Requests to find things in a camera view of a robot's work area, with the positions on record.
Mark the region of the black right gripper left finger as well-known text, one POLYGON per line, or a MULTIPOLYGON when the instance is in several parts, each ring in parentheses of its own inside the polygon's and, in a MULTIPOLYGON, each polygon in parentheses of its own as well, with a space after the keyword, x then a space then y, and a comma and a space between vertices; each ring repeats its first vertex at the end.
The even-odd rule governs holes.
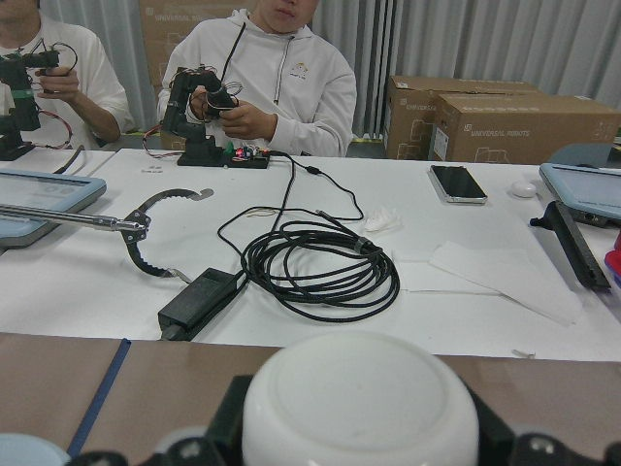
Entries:
POLYGON ((244 401, 251 375, 235 376, 207 425, 182 426, 181 414, 148 410, 96 428, 96 441, 74 465, 241 465, 244 401))

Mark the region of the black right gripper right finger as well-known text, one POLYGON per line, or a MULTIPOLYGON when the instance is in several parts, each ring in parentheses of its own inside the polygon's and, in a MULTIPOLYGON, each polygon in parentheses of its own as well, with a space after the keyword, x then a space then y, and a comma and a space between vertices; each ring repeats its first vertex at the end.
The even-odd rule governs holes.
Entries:
POLYGON ((589 458, 551 435, 517 435, 468 385, 479 423, 477 465, 619 465, 620 442, 606 447, 602 460, 589 458))

